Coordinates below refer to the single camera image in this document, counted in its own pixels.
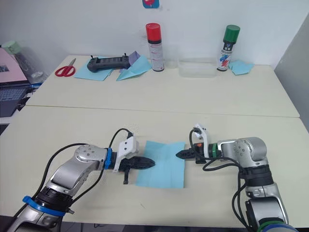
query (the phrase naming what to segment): cable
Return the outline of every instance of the cable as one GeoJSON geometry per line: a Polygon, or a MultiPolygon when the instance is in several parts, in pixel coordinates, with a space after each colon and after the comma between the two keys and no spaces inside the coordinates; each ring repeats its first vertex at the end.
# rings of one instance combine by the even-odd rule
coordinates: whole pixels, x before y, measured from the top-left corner
{"type": "Polygon", "coordinates": [[[94,228],[97,228],[97,227],[105,227],[105,226],[107,226],[107,224],[96,224],[96,223],[93,224],[93,227],[94,227],[94,228]]]}
{"type": "Polygon", "coordinates": [[[84,231],[84,223],[82,222],[81,223],[81,230],[80,230],[81,232],[83,232],[84,231]]]}
{"type": "Polygon", "coordinates": [[[120,132],[120,131],[126,131],[126,132],[128,132],[129,134],[132,134],[132,132],[131,131],[129,131],[128,129],[126,129],[126,128],[120,128],[118,131],[116,131],[116,133],[114,134],[114,136],[112,137],[112,140],[111,140],[111,142],[110,142],[110,144],[109,144],[109,148],[112,146],[112,143],[114,142],[114,139],[115,139],[115,137],[116,137],[116,135],[120,132]]]}
{"type": "Polygon", "coordinates": [[[240,193],[241,191],[243,191],[246,186],[247,186],[247,180],[245,180],[245,183],[240,186],[240,175],[241,175],[241,171],[245,172],[245,169],[234,159],[230,158],[230,157],[215,157],[215,158],[207,158],[207,157],[203,157],[202,155],[200,155],[196,149],[194,148],[194,145],[193,145],[193,142],[192,142],[192,133],[193,132],[200,132],[200,130],[198,128],[193,128],[190,133],[189,133],[189,142],[190,142],[190,146],[191,148],[195,151],[195,154],[202,160],[210,160],[208,163],[206,163],[204,166],[203,166],[203,171],[206,171],[206,172],[211,172],[211,171],[216,171],[216,170],[219,170],[219,169],[222,169],[222,168],[226,168],[226,167],[230,167],[230,166],[235,166],[235,167],[238,167],[239,169],[239,172],[238,172],[238,177],[237,177],[237,182],[238,182],[238,189],[237,191],[235,192],[233,198],[232,198],[232,209],[233,209],[233,212],[235,214],[235,216],[237,217],[237,219],[246,227],[246,229],[248,231],[252,231],[252,229],[247,225],[247,222],[245,221],[244,219],[244,216],[243,216],[243,213],[242,213],[242,210],[241,210],[241,206],[240,206],[240,193]],[[223,165],[220,165],[220,166],[217,166],[217,167],[214,167],[214,168],[207,168],[209,165],[211,165],[212,163],[214,163],[216,160],[229,160],[229,161],[232,161],[233,163],[227,163],[227,164],[223,164],[223,165]],[[238,206],[238,210],[239,210],[239,214],[237,213],[236,209],[235,209],[235,199],[237,197],[237,206],[238,206]]]}
{"type": "Polygon", "coordinates": [[[71,225],[66,231],[64,231],[64,232],[68,232],[68,231],[75,225],[75,223],[76,223],[76,222],[73,222],[72,225],[71,225]]]}
{"type": "MultiPolygon", "coordinates": [[[[126,128],[120,128],[119,130],[116,131],[116,133],[115,133],[114,136],[112,137],[112,140],[111,140],[111,142],[110,142],[110,144],[109,144],[109,148],[112,146],[112,143],[113,143],[113,141],[114,141],[116,135],[117,135],[120,131],[127,131],[127,132],[128,132],[128,136],[127,136],[128,138],[131,137],[131,136],[133,136],[133,133],[130,132],[128,129],[126,129],[126,128]]],[[[47,165],[46,165],[46,167],[45,167],[45,170],[44,170],[44,174],[43,174],[41,183],[40,183],[40,185],[39,185],[37,191],[35,192],[35,194],[32,196],[32,199],[33,199],[33,200],[37,197],[37,195],[40,193],[41,189],[42,189],[43,186],[44,186],[44,183],[45,183],[45,181],[46,181],[46,176],[47,176],[49,167],[50,167],[50,165],[51,165],[53,159],[54,159],[61,151],[65,150],[65,149],[67,149],[67,148],[69,148],[69,147],[77,146],[77,145],[86,145],[86,144],[84,144],[84,143],[70,144],[70,145],[67,145],[67,146],[65,146],[65,147],[63,147],[63,148],[61,148],[61,149],[59,149],[55,154],[52,155],[52,157],[49,159],[49,161],[48,161],[48,163],[47,163],[47,165]]],[[[75,203],[78,199],[80,199],[82,196],[84,196],[86,193],[88,193],[88,192],[100,181],[100,179],[101,179],[102,176],[103,176],[103,171],[104,171],[104,169],[102,169],[102,171],[100,172],[100,175],[99,175],[98,179],[95,181],[95,183],[94,183],[91,187],[89,187],[87,190],[85,190],[83,193],[81,193],[78,197],[76,197],[76,198],[72,201],[71,205],[72,205],[73,203],[75,203]]],[[[27,203],[24,204],[24,205],[14,214],[13,220],[15,220],[16,217],[18,217],[18,215],[26,208],[26,206],[27,206],[27,203]]]]}
{"type": "MultiPolygon", "coordinates": [[[[47,163],[47,165],[46,165],[46,167],[45,167],[45,170],[44,170],[44,174],[43,174],[41,183],[40,183],[40,185],[39,185],[37,191],[35,192],[35,194],[32,196],[32,199],[33,199],[33,200],[36,198],[36,196],[40,193],[40,191],[41,191],[42,188],[43,188],[43,185],[44,185],[44,183],[45,183],[46,176],[47,176],[47,173],[48,173],[48,169],[49,169],[49,167],[50,167],[50,165],[51,165],[53,159],[54,159],[61,151],[65,150],[65,149],[67,149],[67,148],[69,148],[69,147],[78,146],[78,145],[86,145],[86,144],[84,144],[84,143],[70,144],[70,145],[67,145],[67,146],[65,146],[65,147],[63,147],[63,148],[61,148],[61,149],[59,149],[55,154],[52,155],[52,157],[49,159],[49,161],[48,161],[48,163],[47,163]]],[[[15,217],[18,217],[18,215],[26,208],[27,205],[28,205],[28,204],[25,203],[25,204],[14,214],[13,217],[14,217],[14,218],[15,218],[15,217]]]]}
{"type": "MultiPolygon", "coordinates": [[[[128,138],[131,137],[131,136],[133,135],[133,133],[130,132],[128,129],[126,129],[126,128],[120,128],[119,130],[117,130],[117,131],[115,132],[114,136],[112,137],[112,140],[111,140],[111,142],[110,142],[110,144],[109,144],[109,146],[108,146],[109,148],[111,148],[112,143],[113,143],[113,141],[114,141],[116,135],[117,135],[120,131],[127,131],[127,132],[128,132],[128,138]]],[[[100,181],[100,179],[101,179],[102,176],[103,176],[103,171],[104,171],[104,169],[102,169],[102,171],[100,172],[100,175],[98,176],[97,180],[95,181],[95,183],[94,183],[92,186],[90,186],[88,189],[86,189],[86,190],[85,190],[83,193],[81,193],[78,197],[74,198],[74,200],[72,201],[71,205],[74,204],[78,199],[80,199],[80,198],[81,198],[82,196],[84,196],[86,193],[88,193],[95,185],[97,185],[97,183],[100,181]]]]}
{"type": "Polygon", "coordinates": [[[92,186],[90,186],[88,189],[86,189],[84,192],[82,192],[78,197],[74,198],[71,205],[73,205],[78,199],[80,199],[82,196],[84,196],[86,193],[88,193],[95,185],[97,185],[97,183],[100,181],[101,177],[103,176],[103,171],[104,171],[104,169],[102,169],[102,171],[100,172],[100,175],[98,176],[97,180],[95,181],[95,183],[92,186]]]}
{"type": "Polygon", "coordinates": [[[57,225],[57,232],[61,232],[62,219],[63,219],[63,217],[59,218],[59,222],[58,222],[58,225],[57,225]]]}
{"type": "Polygon", "coordinates": [[[240,193],[241,193],[241,191],[240,191],[240,185],[241,185],[241,183],[240,183],[240,171],[238,171],[238,175],[237,175],[237,185],[238,185],[237,190],[239,192],[239,194],[237,195],[237,207],[238,207],[238,211],[239,211],[241,219],[243,221],[245,221],[245,217],[242,214],[242,210],[241,210],[241,206],[240,206],[240,193]]]}

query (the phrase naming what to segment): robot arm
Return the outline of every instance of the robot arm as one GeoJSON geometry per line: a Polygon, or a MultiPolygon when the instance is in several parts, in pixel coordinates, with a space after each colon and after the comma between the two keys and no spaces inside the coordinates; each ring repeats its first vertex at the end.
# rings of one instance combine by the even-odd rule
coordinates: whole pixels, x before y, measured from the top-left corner
{"type": "Polygon", "coordinates": [[[247,219],[254,231],[265,223],[278,222],[288,224],[279,189],[273,181],[266,157],[267,147],[263,140],[257,137],[230,139],[209,144],[209,138],[200,124],[196,124],[193,132],[202,143],[192,144],[191,148],[179,152],[181,159],[196,159],[196,163],[206,163],[206,160],[224,160],[230,158],[242,167],[241,178],[246,180],[247,219]]]}
{"type": "Polygon", "coordinates": [[[94,145],[78,147],[73,157],[56,170],[34,199],[30,196],[24,197],[23,202],[28,205],[7,232],[16,232],[25,223],[48,229],[55,227],[65,213],[74,213],[70,210],[74,202],[72,198],[92,171],[104,169],[123,171],[125,172],[124,184],[127,184],[128,172],[131,168],[146,169],[155,165],[155,162],[149,158],[136,157],[138,148],[138,142],[134,136],[120,143],[118,153],[113,152],[111,148],[94,145]]]}
{"type": "Polygon", "coordinates": [[[257,230],[268,221],[281,221],[288,224],[277,184],[273,181],[266,157],[267,147],[257,137],[225,140],[217,143],[218,153],[230,157],[244,168],[243,178],[247,180],[246,201],[249,225],[257,230]]]}

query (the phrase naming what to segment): spray can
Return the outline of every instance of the spray can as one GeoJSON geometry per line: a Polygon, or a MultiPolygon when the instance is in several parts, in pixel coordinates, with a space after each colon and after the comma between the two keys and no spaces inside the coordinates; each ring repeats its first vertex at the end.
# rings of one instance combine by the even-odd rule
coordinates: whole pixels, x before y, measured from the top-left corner
{"type": "Polygon", "coordinates": [[[226,71],[231,59],[233,45],[236,44],[237,37],[240,31],[240,27],[236,25],[228,25],[225,29],[223,38],[223,48],[218,58],[219,71],[226,71]]]}
{"type": "Polygon", "coordinates": [[[164,63],[161,27],[157,23],[148,23],[146,25],[146,32],[153,70],[157,72],[162,71],[164,70],[164,63]]]}

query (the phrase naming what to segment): blue paper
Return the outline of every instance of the blue paper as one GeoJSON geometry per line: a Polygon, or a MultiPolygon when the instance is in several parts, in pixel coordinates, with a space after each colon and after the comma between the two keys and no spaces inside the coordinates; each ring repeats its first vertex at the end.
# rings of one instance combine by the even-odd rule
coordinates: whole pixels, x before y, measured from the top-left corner
{"type": "Polygon", "coordinates": [[[228,67],[232,70],[235,75],[242,75],[249,73],[253,68],[254,64],[246,64],[241,60],[236,60],[234,62],[230,62],[228,67]]]}
{"type": "Polygon", "coordinates": [[[136,185],[152,188],[183,188],[184,160],[176,154],[184,149],[185,142],[161,144],[147,141],[144,157],[155,161],[155,166],[139,170],[136,185]]]}
{"type": "Polygon", "coordinates": [[[151,64],[148,62],[145,56],[140,56],[127,70],[123,70],[120,73],[117,81],[121,81],[136,75],[147,72],[151,69],[151,64]]]}
{"type": "Polygon", "coordinates": [[[108,77],[113,69],[108,69],[108,70],[101,70],[97,72],[91,72],[87,68],[87,64],[90,61],[90,59],[87,61],[85,65],[83,65],[74,75],[76,78],[82,78],[82,79],[88,79],[88,80],[95,80],[95,81],[104,81],[106,77],[108,77]]]}

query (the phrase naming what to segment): table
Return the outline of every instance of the table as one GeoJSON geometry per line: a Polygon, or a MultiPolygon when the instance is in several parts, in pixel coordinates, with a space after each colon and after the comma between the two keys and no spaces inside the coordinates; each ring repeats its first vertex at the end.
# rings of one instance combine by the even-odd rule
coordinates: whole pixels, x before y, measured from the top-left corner
{"type": "MultiPolygon", "coordinates": [[[[273,178],[294,227],[309,227],[309,135],[299,118],[181,114],[128,110],[26,106],[0,137],[0,214],[12,216],[41,181],[48,159],[59,148],[76,142],[106,147],[120,127],[137,136],[140,152],[147,140],[161,143],[185,141],[197,123],[209,129],[211,141],[258,136],[268,149],[273,178]]],[[[125,134],[117,136],[113,149],[125,134]]],[[[59,154],[48,177],[72,157],[74,148],[59,154]]],[[[98,176],[91,173],[81,191],[98,176]]],[[[66,214],[65,221],[203,227],[242,227],[233,215],[231,198],[237,170],[228,167],[211,173],[194,161],[185,163],[183,189],[142,188],[134,185],[137,171],[107,171],[103,181],[66,214]]]]}
{"type": "MultiPolygon", "coordinates": [[[[88,56],[76,58],[78,69],[88,56]]],[[[99,109],[126,109],[179,113],[299,117],[288,95],[267,65],[256,65],[248,75],[230,70],[215,78],[183,78],[178,69],[148,71],[116,82],[118,71],[105,81],[56,77],[53,73],[27,105],[99,109]]]]}

